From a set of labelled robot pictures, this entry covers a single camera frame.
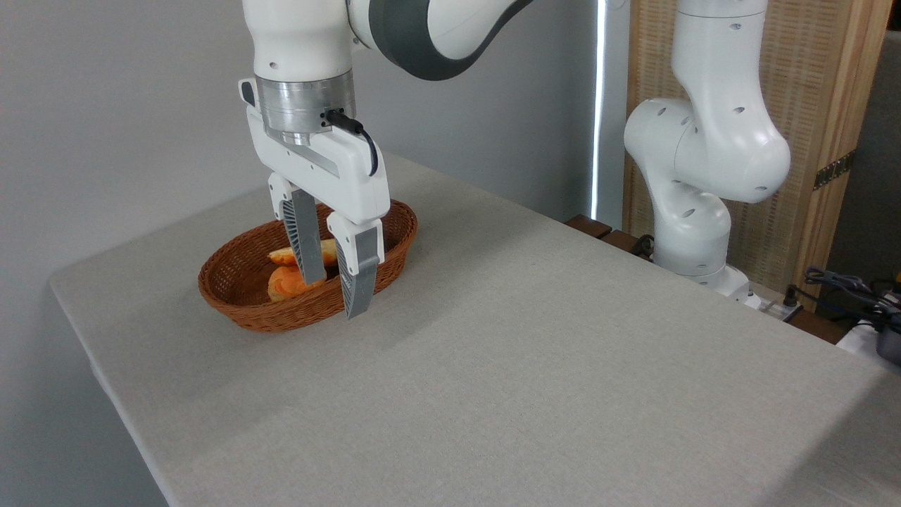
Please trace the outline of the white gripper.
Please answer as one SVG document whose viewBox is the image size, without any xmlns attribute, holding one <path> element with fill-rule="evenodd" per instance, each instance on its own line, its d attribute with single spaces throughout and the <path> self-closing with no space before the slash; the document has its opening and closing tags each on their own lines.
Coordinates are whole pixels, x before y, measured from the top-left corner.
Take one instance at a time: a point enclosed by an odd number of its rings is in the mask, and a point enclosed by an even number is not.
<svg viewBox="0 0 901 507">
<path fill-rule="evenodd" d="M 326 279 L 315 199 L 336 211 L 326 223 L 336 241 L 345 313 L 356 318 L 370 307 L 377 268 L 385 262 L 383 224 L 377 218 L 386 215 L 391 200 L 380 148 L 341 128 L 312 134 L 306 146 L 277 141 L 264 126 L 256 83 L 239 81 L 239 93 L 252 144 L 273 171 L 267 181 L 273 211 L 283 222 L 306 285 Z"/>
</svg>

